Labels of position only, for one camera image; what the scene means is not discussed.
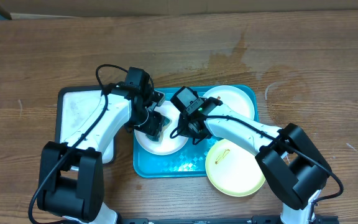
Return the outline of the yellow plate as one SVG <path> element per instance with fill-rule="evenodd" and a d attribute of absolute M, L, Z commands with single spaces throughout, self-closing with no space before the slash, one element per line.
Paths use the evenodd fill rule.
<path fill-rule="evenodd" d="M 255 156 L 226 139 L 209 150 L 205 170 L 216 189 L 233 197 L 252 195 L 265 182 Z"/>

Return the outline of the white plate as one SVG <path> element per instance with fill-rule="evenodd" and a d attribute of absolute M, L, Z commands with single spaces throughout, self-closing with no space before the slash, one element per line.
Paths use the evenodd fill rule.
<path fill-rule="evenodd" d="M 255 94 L 245 85 L 220 85 L 208 90 L 204 97 L 219 98 L 236 113 L 255 119 Z"/>

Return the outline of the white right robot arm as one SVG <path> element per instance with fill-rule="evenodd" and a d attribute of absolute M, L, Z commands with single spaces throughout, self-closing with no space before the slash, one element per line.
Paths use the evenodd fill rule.
<path fill-rule="evenodd" d="M 282 223 L 314 222 L 314 207 L 332 169 L 299 126 L 261 124 L 212 97 L 174 97 L 171 102 L 180 112 L 179 135 L 227 139 L 255 157 L 272 192 L 284 204 Z"/>

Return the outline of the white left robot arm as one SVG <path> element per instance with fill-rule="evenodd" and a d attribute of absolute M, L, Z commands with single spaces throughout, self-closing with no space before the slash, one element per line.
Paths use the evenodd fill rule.
<path fill-rule="evenodd" d="M 155 110 L 165 101 L 153 86 L 110 84 L 84 125 L 65 142 L 42 149 L 38 189 L 29 205 L 59 216 L 60 223 L 116 223 L 118 214 L 104 202 L 103 164 L 111 162 L 111 144 L 123 127 L 159 136 L 164 117 Z"/>

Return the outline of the green yellow sponge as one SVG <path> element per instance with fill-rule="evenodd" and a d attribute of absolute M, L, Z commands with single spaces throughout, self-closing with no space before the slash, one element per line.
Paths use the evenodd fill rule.
<path fill-rule="evenodd" d="M 169 119 L 168 117 L 163 116 L 163 123 L 162 123 L 161 131 L 156 136 L 151 136 L 151 135 L 148 135 L 148 134 L 146 134 L 145 136 L 150 141 L 161 142 L 162 139 L 163 139 L 163 133 L 168 128 L 168 126 L 170 125 L 171 122 L 172 122 L 171 119 Z"/>

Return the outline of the pink plate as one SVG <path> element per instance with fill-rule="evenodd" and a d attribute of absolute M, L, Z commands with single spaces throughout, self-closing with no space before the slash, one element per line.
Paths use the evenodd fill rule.
<path fill-rule="evenodd" d="M 168 124 L 163 125 L 158 141 L 150 140 L 145 133 L 140 131 L 135 131 L 135 139 L 146 151 L 152 154 L 159 156 L 173 154 L 181 149 L 188 140 L 184 136 L 170 138 L 171 132 L 178 126 L 180 112 L 170 101 L 165 101 L 162 106 L 156 107 L 155 111 L 170 120 Z"/>

